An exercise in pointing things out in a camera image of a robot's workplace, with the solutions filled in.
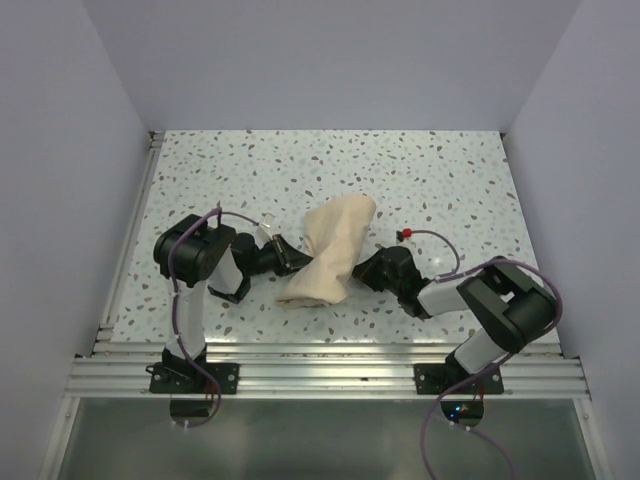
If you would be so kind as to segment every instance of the white wall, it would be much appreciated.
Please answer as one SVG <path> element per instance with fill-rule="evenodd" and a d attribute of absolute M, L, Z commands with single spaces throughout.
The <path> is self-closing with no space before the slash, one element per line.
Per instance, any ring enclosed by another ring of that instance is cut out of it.
<path fill-rule="evenodd" d="M 584 0 L 507 135 L 542 267 L 567 310 L 618 478 L 640 471 L 640 2 Z"/>
<path fill-rule="evenodd" d="M 579 0 L 84 0 L 151 129 L 506 131 Z"/>
<path fill-rule="evenodd" d="M 0 8 L 0 477 L 38 474 L 147 134 L 79 0 Z"/>

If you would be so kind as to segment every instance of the cream colored cloth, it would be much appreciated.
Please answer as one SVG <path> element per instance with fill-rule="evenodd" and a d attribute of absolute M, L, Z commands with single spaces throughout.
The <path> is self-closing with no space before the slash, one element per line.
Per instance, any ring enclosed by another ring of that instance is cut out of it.
<path fill-rule="evenodd" d="M 364 195 L 344 195 L 307 212 L 305 243 L 313 260 L 300 270 L 276 298 L 287 308 L 340 303 L 376 211 Z"/>

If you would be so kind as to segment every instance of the metal frame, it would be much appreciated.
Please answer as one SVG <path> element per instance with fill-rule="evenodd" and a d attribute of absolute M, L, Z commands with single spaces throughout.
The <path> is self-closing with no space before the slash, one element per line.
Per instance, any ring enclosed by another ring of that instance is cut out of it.
<path fill-rule="evenodd" d="M 146 365 L 160 360 L 163 344 L 111 343 L 115 319 L 157 165 L 164 132 L 152 136 L 144 180 L 136 200 L 93 353 L 74 361 L 63 404 L 45 456 L 41 480 L 58 477 L 81 398 L 168 398 L 148 392 Z M 207 344 L 208 362 L 241 365 L 238 392 L 231 399 L 412 399 L 418 396 L 413 364 L 442 362 L 453 344 Z M 492 400 L 571 399 L 597 480 L 612 479 L 604 445 L 595 428 L 589 391 L 579 360 L 562 357 L 559 344 L 534 343 L 502 367 L 505 394 Z M 468 395 L 452 395 L 451 399 Z M 201 398 L 179 395 L 173 398 Z"/>

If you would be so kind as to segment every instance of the speckled tabletop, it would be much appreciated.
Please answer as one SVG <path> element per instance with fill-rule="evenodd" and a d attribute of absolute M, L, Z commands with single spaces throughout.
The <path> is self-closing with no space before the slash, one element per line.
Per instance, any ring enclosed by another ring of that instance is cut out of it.
<path fill-rule="evenodd" d="M 395 245 L 403 227 L 447 236 L 468 268 L 497 254 L 535 265 L 509 165 L 497 132 L 458 131 L 169 131 L 165 134 L 112 342 L 164 342 L 169 296 L 153 261 L 158 236 L 186 214 L 224 209 L 259 219 L 304 249 L 307 210 L 362 192 L 377 204 L 361 259 Z M 226 217 L 237 231 L 251 224 Z M 436 238 L 414 236 L 424 276 L 449 271 L 453 257 Z M 350 280 L 349 298 L 332 307 L 286 310 L 274 303 L 288 281 L 252 278 L 239 305 L 207 294 L 208 341 L 264 343 L 459 343 L 479 327 L 470 313 L 429 320 L 407 316 L 388 292 Z M 555 332 L 538 340 L 556 343 Z"/>

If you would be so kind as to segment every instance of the white speckled surface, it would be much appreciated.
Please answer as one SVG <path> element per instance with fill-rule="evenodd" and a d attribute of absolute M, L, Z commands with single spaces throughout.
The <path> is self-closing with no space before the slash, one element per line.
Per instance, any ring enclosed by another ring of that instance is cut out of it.
<path fill-rule="evenodd" d="M 169 131 L 160 152 L 133 258 L 117 308 L 113 342 L 166 341 L 169 306 L 152 252 L 158 236 L 188 213 L 224 209 L 259 219 L 303 249 L 306 210 L 363 192 L 377 204 L 362 258 L 395 244 L 402 227 L 447 236 L 463 268 L 497 254 L 535 264 L 509 166 L 497 132 Z M 247 222 L 226 217 L 238 231 Z M 433 276 L 453 267 L 439 240 L 415 236 L 416 265 Z M 350 297 L 329 308 L 285 310 L 274 298 L 286 278 L 252 278 L 239 305 L 207 295 L 205 332 L 218 342 L 458 343 L 478 328 L 469 314 L 419 320 L 395 298 L 351 281 Z M 539 341 L 557 343 L 555 332 Z"/>

